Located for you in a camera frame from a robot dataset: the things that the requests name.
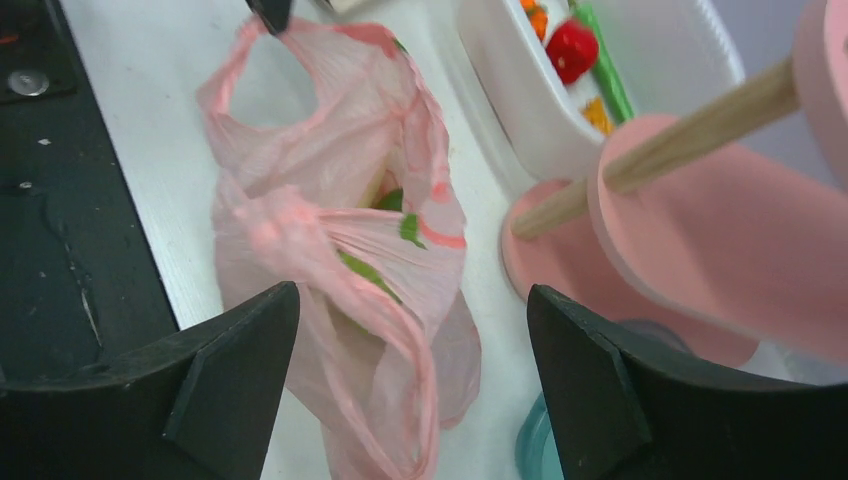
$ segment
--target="black stove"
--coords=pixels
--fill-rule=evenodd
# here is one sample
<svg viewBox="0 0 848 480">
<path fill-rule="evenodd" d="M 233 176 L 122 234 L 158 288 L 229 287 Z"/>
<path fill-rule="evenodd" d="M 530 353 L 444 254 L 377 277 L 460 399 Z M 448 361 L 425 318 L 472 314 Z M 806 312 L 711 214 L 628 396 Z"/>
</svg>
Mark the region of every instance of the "black stove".
<svg viewBox="0 0 848 480">
<path fill-rule="evenodd" d="M 0 0 L 0 371 L 57 378 L 177 331 L 56 0 Z"/>
</svg>

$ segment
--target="pink disc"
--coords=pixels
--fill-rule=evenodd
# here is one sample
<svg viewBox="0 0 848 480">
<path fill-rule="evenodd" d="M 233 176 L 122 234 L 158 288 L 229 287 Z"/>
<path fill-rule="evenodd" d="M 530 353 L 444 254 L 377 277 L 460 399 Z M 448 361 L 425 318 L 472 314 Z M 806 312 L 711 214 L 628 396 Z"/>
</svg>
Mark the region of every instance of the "pink disc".
<svg viewBox="0 0 848 480">
<path fill-rule="evenodd" d="M 611 321 L 647 319 L 665 325 L 701 358 L 731 367 L 751 358 L 758 341 L 693 320 L 634 290 L 607 259 L 588 215 L 529 242 L 512 235 L 509 225 L 518 215 L 566 185 L 564 181 L 536 185 L 516 202 L 504 221 L 504 266 L 523 299 L 533 284 L 549 285 Z"/>
<path fill-rule="evenodd" d="M 739 144 L 610 191 L 598 172 L 675 121 L 604 145 L 587 196 L 604 261 L 657 305 L 848 363 L 848 197 Z"/>
<path fill-rule="evenodd" d="M 792 67 L 813 136 L 848 188 L 848 1 L 809 2 L 795 34 Z"/>
</svg>

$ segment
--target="pink wooden toy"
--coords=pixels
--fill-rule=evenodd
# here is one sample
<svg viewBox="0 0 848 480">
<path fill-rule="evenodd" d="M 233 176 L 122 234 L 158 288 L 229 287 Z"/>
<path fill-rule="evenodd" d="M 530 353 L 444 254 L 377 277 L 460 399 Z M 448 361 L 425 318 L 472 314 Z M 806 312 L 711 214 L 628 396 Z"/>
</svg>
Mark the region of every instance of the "pink wooden toy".
<svg viewBox="0 0 848 480">
<path fill-rule="evenodd" d="M 732 143 L 799 107 L 848 178 L 846 0 L 811 1 L 791 58 L 686 118 L 632 120 L 589 178 L 519 199 L 501 241 L 516 290 L 657 321 L 724 365 L 760 339 L 848 363 L 848 197 Z"/>
</svg>

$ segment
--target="orange toy food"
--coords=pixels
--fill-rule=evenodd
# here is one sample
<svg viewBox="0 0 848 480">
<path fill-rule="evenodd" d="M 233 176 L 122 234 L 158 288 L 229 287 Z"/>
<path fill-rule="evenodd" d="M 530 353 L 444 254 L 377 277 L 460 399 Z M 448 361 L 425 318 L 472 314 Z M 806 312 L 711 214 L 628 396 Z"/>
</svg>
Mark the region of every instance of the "orange toy food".
<svg viewBox="0 0 848 480">
<path fill-rule="evenodd" d="M 586 120 L 604 135 L 609 135 L 615 130 L 615 125 L 612 124 L 606 110 L 604 110 L 604 102 L 601 97 L 595 97 L 587 103 L 583 107 L 582 113 Z"/>
<path fill-rule="evenodd" d="M 527 14 L 527 19 L 530 20 L 530 25 L 536 31 L 539 41 L 544 42 L 545 33 L 548 31 L 548 11 L 544 6 L 536 3 L 536 0 L 521 0 L 521 6 Z"/>
</svg>

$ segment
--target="screw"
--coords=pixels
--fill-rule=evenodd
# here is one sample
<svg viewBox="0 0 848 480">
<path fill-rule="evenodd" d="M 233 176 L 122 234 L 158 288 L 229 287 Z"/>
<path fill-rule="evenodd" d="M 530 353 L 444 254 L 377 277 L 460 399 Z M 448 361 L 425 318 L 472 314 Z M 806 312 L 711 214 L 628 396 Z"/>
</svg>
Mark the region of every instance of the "screw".
<svg viewBox="0 0 848 480">
<path fill-rule="evenodd" d="M 47 91 L 50 80 L 38 70 L 17 70 L 9 75 L 9 88 L 18 95 L 37 97 Z"/>
</svg>

